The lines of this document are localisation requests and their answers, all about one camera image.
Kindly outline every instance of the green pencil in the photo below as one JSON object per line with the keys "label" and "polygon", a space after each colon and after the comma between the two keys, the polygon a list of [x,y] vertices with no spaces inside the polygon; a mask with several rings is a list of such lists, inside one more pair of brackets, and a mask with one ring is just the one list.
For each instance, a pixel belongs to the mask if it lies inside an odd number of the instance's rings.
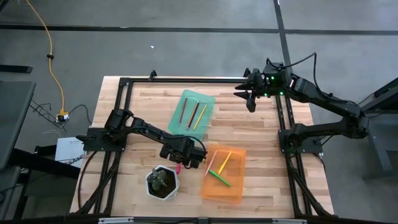
{"label": "green pencil", "polygon": [[231,186],[230,183],[228,183],[226,180],[224,180],[222,177],[220,177],[218,174],[216,174],[216,172],[209,170],[209,173],[213,174],[213,176],[219,178],[222,182],[224,182],[226,185]]}

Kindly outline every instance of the gray floor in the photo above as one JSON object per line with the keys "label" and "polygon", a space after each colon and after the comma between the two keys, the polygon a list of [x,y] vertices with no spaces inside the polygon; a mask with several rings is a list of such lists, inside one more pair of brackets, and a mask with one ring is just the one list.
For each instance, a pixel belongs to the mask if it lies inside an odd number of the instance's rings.
{"label": "gray floor", "polygon": [[[137,27],[277,28],[272,0],[32,0],[48,24]],[[398,1],[280,0],[287,29],[394,30]],[[28,6],[16,0],[0,13],[0,22],[37,24]],[[65,91],[66,109],[85,104],[93,117],[105,75],[198,75],[240,77],[246,67],[262,68],[265,58],[282,61],[278,34],[199,34],[156,32],[51,32],[53,70]],[[324,91],[361,101],[397,77],[397,36],[288,35],[291,60],[318,52],[317,80]],[[30,65],[30,75],[0,73],[2,80],[37,82],[34,100],[52,104],[56,114],[60,94],[47,70],[49,43],[45,32],[2,30],[0,63]],[[312,80],[312,62],[294,68]],[[311,106],[315,123],[338,116]],[[83,110],[74,112],[63,137],[84,134],[89,126]],[[56,143],[54,127],[28,112],[17,147]],[[397,181],[364,183],[362,176],[378,170],[366,139],[334,137],[324,147],[326,176],[335,213],[341,217],[396,222]],[[46,185],[45,180],[38,188]],[[70,195],[35,196],[26,217],[63,215]]]}

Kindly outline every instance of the orange tray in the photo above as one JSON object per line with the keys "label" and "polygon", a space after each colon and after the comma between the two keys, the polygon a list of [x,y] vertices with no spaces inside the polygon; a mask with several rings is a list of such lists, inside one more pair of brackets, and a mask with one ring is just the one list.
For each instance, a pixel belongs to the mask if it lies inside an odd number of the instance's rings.
{"label": "orange tray", "polygon": [[230,183],[231,186],[226,185],[211,173],[207,173],[203,181],[201,196],[207,199],[237,204],[242,200],[246,150],[216,144],[209,145],[205,171],[208,169],[216,151],[216,157],[210,169],[217,174],[229,152],[232,152],[224,169],[221,174],[219,174],[219,176]]}

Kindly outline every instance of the green tray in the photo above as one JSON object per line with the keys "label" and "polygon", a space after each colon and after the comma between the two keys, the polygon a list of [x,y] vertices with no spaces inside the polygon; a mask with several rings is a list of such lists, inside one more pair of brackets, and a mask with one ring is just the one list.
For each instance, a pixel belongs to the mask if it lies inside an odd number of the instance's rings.
{"label": "green tray", "polygon": [[[182,120],[180,123],[181,112],[184,106],[185,99],[187,99],[187,104],[185,105],[184,114],[182,116]],[[193,111],[195,110],[195,106],[197,101],[199,100],[199,106],[195,116],[193,117],[192,124],[190,128],[187,130],[187,126]],[[172,134],[184,134],[194,136],[200,140],[202,140],[203,135],[205,134],[208,123],[213,114],[214,104],[216,99],[212,96],[206,96],[191,90],[184,90],[182,92],[182,96],[180,101],[178,102],[177,108],[174,111],[173,117],[169,124],[169,130]],[[206,110],[203,112],[201,119],[198,123],[196,129],[194,129],[195,124],[197,123],[201,112],[203,111],[205,105],[207,105]]]}

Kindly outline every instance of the butcher block tabletop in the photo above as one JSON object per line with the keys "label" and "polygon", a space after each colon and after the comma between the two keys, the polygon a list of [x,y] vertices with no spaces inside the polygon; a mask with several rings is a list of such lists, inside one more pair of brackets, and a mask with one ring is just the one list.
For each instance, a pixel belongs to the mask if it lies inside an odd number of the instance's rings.
{"label": "butcher block tabletop", "polygon": [[[120,77],[104,77],[92,127],[104,127],[114,108],[119,79]],[[235,86],[237,84],[232,83],[134,83],[130,110],[134,116],[168,131],[170,119],[184,90],[214,96],[216,103],[203,142],[205,145],[222,144],[246,150],[242,201],[231,205],[201,197],[205,161],[197,169],[182,168],[178,175],[180,187],[175,198],[161,201],[148,196],[145,176],[158,165],[176,169],[177,164],[159,157],[162,148],[160,143],[138,134],[129,134],[119,165],[112,216],[294,217],[285,157],[280,152],[277,137],[280,128],[275,97],[257,99],[256,112],[250,113],[245,100],[233,95]],[[121,108],[125,96],[126,90],[123,91]],[[296,123],[313,124],[308,104],[292,101],[292,107]],[[82,203],[88,200],[98,185],[104,154],[97,153],[88,164],[81,185]],[[312,154],[302,154],[302,160],[308,188],[324,209],[333,213],[321,161]],[[104,190],[101,211],[106,203],[108,187],[109,184]],[[301,190],[297,192],[300,208],[304,211]],[[70,211],[76,210],[77,188]]]}

